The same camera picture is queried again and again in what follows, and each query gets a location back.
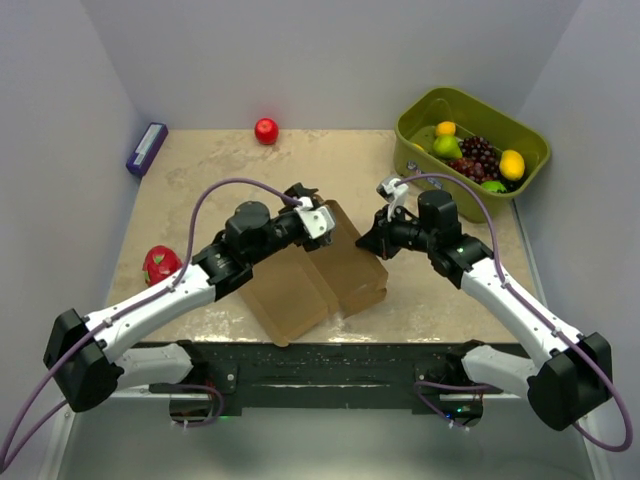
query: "white wall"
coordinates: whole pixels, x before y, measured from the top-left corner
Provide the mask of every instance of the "white wall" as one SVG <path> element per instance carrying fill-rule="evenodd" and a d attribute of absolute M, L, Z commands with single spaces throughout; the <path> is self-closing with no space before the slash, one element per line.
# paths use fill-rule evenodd
<path fill-rule="evenodd" d="M 45 372 L 57 314 L 103 305 L 143 130 L 78 0 L 0 2 L 0 441 Z M 48 433 L 2 480 L 35 478 Z"/>
<path fill-rule="evenodd" d="M 640 4 L 584 0 L 519 117 L 553 159 L 520 210 L 550 306 L 613 344 L 614 379 L 640 428 Z M 615 406 L 599 421 L 622 439 Z M 638 478 L 640 441 L 611 455 Z"/>
<path fill-rule="evenodd" d="M 580 0 L 82 0 L 173 128 L 392 128 L 439 84 L 516 113 Z"/>

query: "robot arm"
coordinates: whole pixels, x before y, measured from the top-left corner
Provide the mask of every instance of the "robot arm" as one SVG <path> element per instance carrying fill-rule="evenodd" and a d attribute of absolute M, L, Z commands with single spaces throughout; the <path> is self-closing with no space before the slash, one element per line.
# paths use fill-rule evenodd
<path fill-rule="evenodd" d="M 335 220 L 309 190 L 297 184 L 286 194 L 302 205 L 285 207 L 270 218 L 260 202 L 241 204 L 213 242 L 193 256 L 181 281 L 177 275 L 117 305 L 81 318 L 75 310 L 60 315 L 44 356 L 47 368 L 96 327 L 106 324 L 55 374 L 56 383 L 76 412 L 91 409 L 114 391 L 137 385 L 179 383 L 187 378 L 202 383 L 198 352 L 188 343 L 133 349 L 151 332 L 184 313 L 216 302 L 252 278 L 252 267 L 291 244 L 307 251 L 331 243 Z M 167 293 L 123 315 L 112 316 L 141 301 Z"/>
<path fill-rule="evenodd" d="M 407 186 L 389 177 L 378 192 L 389 202 L 375 214 L 373 227 L 356 243 L 383 258 L 401 249 L 426 253 L 433 268 L 484 305 L 522 344 L 523 359 L 470 341 L 453 355 L 449 383 L 493 385 L 527 398 L 551 428 L 563 430 L 611 397 L 596 374 L 567 344 L 559 331 L 588 353 L 611 378 L 611 347 L 598 333 L 588 337 L 559 319 L 530 295 L 504 269 L 505 283 L 554 325 L 550 330 L 501 282 L 493 252 L 477 238 L 462 233 L 451 195 L 429 190 L 418 197 L 418 216 L 402 206 Z"/>

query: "plastic basket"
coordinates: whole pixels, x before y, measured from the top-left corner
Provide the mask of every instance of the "plastic basket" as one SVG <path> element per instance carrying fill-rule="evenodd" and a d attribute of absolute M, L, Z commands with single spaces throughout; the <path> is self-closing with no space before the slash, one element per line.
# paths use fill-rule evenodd
<path fill-rule="evenodd" d="M 432 154 L 435 127 L 447 120 L 456 124 L 457 137 L 485 137 L 494 146 L 498 156 L 506 149 L 519 152 L 525 161 L 526 178 L 520 188 L 511 193 L 489 192 L 436 158 Z M 415 175 L 418 170 L 423 173 L 452 175 L 478 194 L 492 216 L 527 188 L 551 155 L 549 144 L 539 133 L 477 98 L 451 87 L 429 91 L 400 116 L 395 131 L 397 139 L 393 162 L 398 174 L 407 177 Z M 451 193 L 461 215 L 472 222 L 485 222 L 482 210 L 473 198 L 453 182 L 420 179 L 414 183 L 424 189 L 446 190 Z"/>

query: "table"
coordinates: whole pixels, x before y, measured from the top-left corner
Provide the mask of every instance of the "table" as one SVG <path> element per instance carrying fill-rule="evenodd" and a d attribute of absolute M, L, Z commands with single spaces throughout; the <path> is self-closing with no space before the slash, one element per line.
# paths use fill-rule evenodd
<path fill-rule="evenodd" d="M 174 130 L 142 180 L 118 261 L 109 303 L 145 288 L 142 262 L 154 245 L 179 255 L 186 251 L 189 218 L 201 192 L 232 176 L 249 177 L 285 190 L 296 182 L 320 188 L 340 202 L 362 233 L 371 227 L 384 200 L 375 191 L 393 173 L 395 142 L 391 131 L 282 131 L 274 146 L 259 145 L 248 130 Z M 420 190 L 411 187 L 408 207 L 415 211 Z M 194 253 L 224 227 L 246 200 L 264 202 L 275 212 L 276 197 L 247 185 L 229 185 L 205 201 L 196 227 Z M 463 222 L 463 231 L 490 244 L 486 225 Z M 495 218 L 502 262 L 533 291 L 520 230 L 511 209 Z M 384 302 L 346 319 L 336 315 L 317 325 L 300 342 L 487 342 L 513 341 L 511 334 L 482 305 L 436 274 L 426 255 L 400 252 L 384 263 L 389 271 Z M 266 342 L 255 317 L 239 295 L 193 310 L 148 337 L 153 341 Z"/>

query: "lemon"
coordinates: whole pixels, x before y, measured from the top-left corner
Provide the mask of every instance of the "lemon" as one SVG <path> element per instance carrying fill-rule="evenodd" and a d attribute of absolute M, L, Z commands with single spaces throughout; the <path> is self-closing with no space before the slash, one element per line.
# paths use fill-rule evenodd
<path fill-rule="evenodd" d="M 436 137 L 440 135 L 455 135 L 456 124 L 453 122 L 441 122 L 436 126 Z"/>
<path fill-rule="evenodd" d="M 524 175 L 524 158 L 515 150 L 505 150 L 500 159 L 500 173 L 507 180 L 516 182 Z"/>

